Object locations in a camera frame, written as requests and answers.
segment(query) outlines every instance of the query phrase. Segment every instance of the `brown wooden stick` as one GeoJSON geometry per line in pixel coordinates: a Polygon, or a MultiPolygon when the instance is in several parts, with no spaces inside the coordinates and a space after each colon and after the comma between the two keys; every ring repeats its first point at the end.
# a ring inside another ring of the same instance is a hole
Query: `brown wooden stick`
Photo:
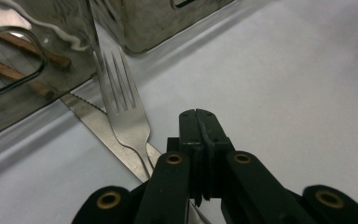
{"type": "MultiPolygon", "coordinates": [[[[0,62],[0,75],[10,80],[19,80],[25,77],[25,75],[22,74],[21,72],[1,62],[0,62]]],[[[28,82],[27,85],[29,85],[37,94],[44,96],[46,99],[51,99],[52,96],[54,96],[54,92],[41,82],[32,80],[28,82]]]]}
{"type": "MultiPolygon", "coordinates": [[[[34,45],[22,38],[19,38],[11,34],[0,34],[0,42],[8,43],[9,45],[18,48],[24,52],[28,52],[34,56],[40,56],[40,53],[36,50],[34,45]]],[[[71,60],[60,55],[51,53],[46,50],[46,54],[49,60],[58,65],[62,69],[69,69],[71,66],[71,60]]]]}

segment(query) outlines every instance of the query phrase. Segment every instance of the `white tablecloth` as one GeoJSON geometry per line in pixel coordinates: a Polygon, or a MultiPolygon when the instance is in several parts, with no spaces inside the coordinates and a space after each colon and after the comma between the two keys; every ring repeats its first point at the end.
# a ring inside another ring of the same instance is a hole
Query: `white tablecloth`
{"type": "MultiPolygon", "coordinates": [[[[238,0],[128,61],[161,152],[206,109],[286,188],[358,202],[358,0],[238,0]]],[[[76,93],[103,105],[94,79],[76,93]]],[[[0,133],[0,223],[71,223],[96,189],[139,184],[61,101],[0,133]]],[[[201,211],[223,222],[218,201],[201,211]]]]}

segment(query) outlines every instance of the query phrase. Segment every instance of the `brass ring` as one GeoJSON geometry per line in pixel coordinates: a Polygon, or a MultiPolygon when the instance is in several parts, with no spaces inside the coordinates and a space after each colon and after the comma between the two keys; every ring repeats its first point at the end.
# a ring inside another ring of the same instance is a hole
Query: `brass ring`
{"type": "Polygon", "coordinates": [[[101,209],[113,208],[120,203],[121,195],[116,191],[107,191],[97,200],[97,205],[101,209]]]}
{"type": "Polygon", "coordinates": [[[316,191],[315,197],[320,203],[332,208],[342,208],[345,204],[336,193],[326,189],[316,191]]]}
{"type": "Polygon", "coordinates": [[[236,154],[234,160],[243,164],[251,162],[251,158],[246,154],[236,154]]]}
{"type": "Polygon", "coordinates": [[[176,165],[181,163],[182,160],[183,160],[182,157],[179,156],[178,154],[172,154],[171,156],[167,157],[165,161],[169,164],[176,165]]]}

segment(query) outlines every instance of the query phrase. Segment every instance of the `knife blade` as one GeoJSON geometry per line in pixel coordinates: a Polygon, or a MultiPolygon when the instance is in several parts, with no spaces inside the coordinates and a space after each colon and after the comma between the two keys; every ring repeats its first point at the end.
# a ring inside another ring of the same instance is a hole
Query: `knife blade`
{"type": "MultiPolygon", "coordinates": [[[[136,177],[142,182],[148,180],[139,156],[129,147],[124,147],[118,142],[110,127],[108,117],[100,108],[72,93],[65,94],[61,100],[136,177]]],[[[161,153],[148,143],[146,150],[150,160],[156,165],[161,153]]]]}

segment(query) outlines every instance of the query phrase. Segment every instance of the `fork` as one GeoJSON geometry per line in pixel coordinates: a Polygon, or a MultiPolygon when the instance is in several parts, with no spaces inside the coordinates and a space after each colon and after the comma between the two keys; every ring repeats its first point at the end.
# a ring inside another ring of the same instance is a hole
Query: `fork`
{"type": "Polygon", "coordinates": [[[98,60],[94,52],[94,59],[97,64],[97,76],[103,96],[103,104],[112,126],[113,132],[121,145],[130,147],[137,152],[142,160],[142,164],[150,177],[153,173],[153,166],[147,155],[146,143],[150,135],[150,126],[141,101],[141,97],[136,89],[135,82],[131,75],[130,68],[125,59],[122,48],[119,48],[121,61],[124,66],[124,78],[120,73],[117,60],[111,50],[117,79],[110,69],[106,55],[103,53],[103,66],[109,77],[109,82],[105,82],[103,71],[98,66],[98,60]]]}

